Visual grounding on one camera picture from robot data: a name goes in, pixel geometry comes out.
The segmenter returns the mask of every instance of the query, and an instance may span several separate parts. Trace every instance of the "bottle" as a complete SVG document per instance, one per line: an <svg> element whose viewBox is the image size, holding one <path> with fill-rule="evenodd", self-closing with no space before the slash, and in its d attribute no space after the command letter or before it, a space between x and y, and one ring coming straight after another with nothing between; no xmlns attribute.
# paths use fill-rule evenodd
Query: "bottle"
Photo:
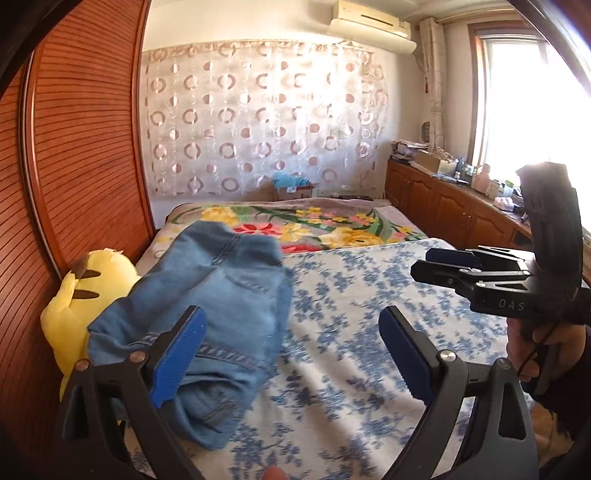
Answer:
<svg viewBox="0 0 591 480"><path fill-rule="evenodd" d="M464 165L466 165L466 159L465 159L464 157L460 157L460 158L458 158L458 159L457 159L457 163L456 163L456 169L455 169L455 171L454 171L454 174L455 174L456 172L460 172L460 173L461 173L461 172L462 172L462 170L464 169Z"/></svg>
<svg viewBox="0 0 591 480"><path fill-rule="evenodd" d="M501 188L501 184L498 180L491 180L489 183L489 190L488 190L488 198L494 200L499 196L499 188Z"/></svg>
<svg viewBox="0 0 591 480"><path fill-rule="evenodd" d="M481 167L481 170L472 177L472 188L477 192L486 195L488 187L491 183L491 177L489 175L490 172L491 166L488 163L485 163Z"/></svg>

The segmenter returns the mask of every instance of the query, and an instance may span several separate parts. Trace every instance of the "wooden wardrobe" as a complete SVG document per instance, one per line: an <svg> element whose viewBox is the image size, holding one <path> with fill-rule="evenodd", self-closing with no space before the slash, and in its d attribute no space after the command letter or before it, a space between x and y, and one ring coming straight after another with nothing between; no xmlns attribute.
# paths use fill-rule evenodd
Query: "wooden wardrobe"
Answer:
<svg viewBox="0 0 591 480"><path fill-rule="evenodd" d="M135 261L154 236L135 98L148 7L79 2L0 100L0 424L38 472L61 380L39 315L84 252Z"/></svg>

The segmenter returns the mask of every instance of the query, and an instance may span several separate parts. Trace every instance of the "wooden cabinet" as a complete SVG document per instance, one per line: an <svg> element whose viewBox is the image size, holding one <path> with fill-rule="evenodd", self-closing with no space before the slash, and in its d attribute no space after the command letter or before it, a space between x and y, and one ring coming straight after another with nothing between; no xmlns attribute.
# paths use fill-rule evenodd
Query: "wooden cabinet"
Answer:
<svg viewBox="0 0 591 480"><path fill-rule="evenodd" d="M413 223L427 235L431 235L430 203L435 188L435 184L430 180L423 173L411 172L408 180L405 180L406 187L402 194L400 207L405 215L413 218Z"/></svg>
<svg viewBox="0 0 591 480"><path fill-rule="evenodd" d="M531 238L525 226L494 208L485 196L410 166L390 161L385 190L386 198L412 223L456 248L527 248L522 244Z"/></svg>
<svg viewBox="0 0 591 480"><path fill-rule="evenodd" d="M408 175L409 172L398 168L391 168L388 170L386 197L395 207L400 207L400 204L402 203L402 194L408 180Z"/></svg>
<svg viewBox="0 0 591 480"><path fill-rule="evenodd" d="M509 247L512 230L503 217L491 215L490 209L475 205L470 211L465 248L476 248L478 245Z"/></svg>
<svg viewBox="0 0 591 480"><path fill-rule="evenodd" d="M471 207L469 197L442 183L431 201L429 235L443 238L456 248L466 248Z"/></svg>

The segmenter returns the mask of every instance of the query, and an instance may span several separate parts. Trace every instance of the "screw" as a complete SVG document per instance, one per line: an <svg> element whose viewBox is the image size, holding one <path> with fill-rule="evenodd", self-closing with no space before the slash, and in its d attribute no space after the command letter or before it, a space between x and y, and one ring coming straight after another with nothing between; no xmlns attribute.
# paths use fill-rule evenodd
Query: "screw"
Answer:
<svg viewBox="0 0 591 480"><path fill-rule="evenodd" d="M74 366L76 370L79 372L83 372L90 366L90 361L87 358L81 358L78 360Z"/></svg>
<svg viewBox="0 0 591 480"><path fill-rule="evenodd" d="M456 359L456 354L451 350L441 350L441 352L439 352L439 357L444 362L453 362Z"/></svg>
<svg viewBox="0 0 591 480"><path fill-rule="evenodd" d="M131 360L133 364L140 364L141 362L146 360L147 356L148 355L146 355L146 352L137 350L136 352L132 352L131 354L129 354L129 360Z"/></svg>
<svg viewBox="0 0 591 480"><path fill-rule="evenodd" d="M507 360L504 357L499 358L496 361L496 364L499 365L499 368L501 370L511 370L513 368L513 365L511 365L511 362L509 362L509 360Z"/></svg>

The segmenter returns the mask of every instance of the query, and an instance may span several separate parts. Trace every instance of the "human hand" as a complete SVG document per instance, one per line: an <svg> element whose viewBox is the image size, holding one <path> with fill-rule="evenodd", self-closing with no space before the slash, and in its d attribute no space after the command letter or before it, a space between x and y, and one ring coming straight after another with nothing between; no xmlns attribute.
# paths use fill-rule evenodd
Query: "human hand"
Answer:
<svg viewBox="0 0 591 480"><path fill-rule="evenodd" d="M261 480L288 480L288 477L277 465L273 465L265 470Z"/></svg>
<svg viewBox="0 0 591 480"><path fill-rule="evenodd" d="M544 325L534 330L532 334L533 341L525 340L521 336L522 320L507 318L507 356L518 370L525 358L533 351L535 344L542 340L544 335L552 328L552 325ZM550 378L555 380L564 375L573 368L583 356L585 343L587 341L587 331L585 325L573 325L570 323L561 323L552 332L550 337L544 342L545 345L561 343L558 361L550 374ZM529 382L532 378L540 375L540 366L530 360L527 362L519 379L523 382Z"/></svg>

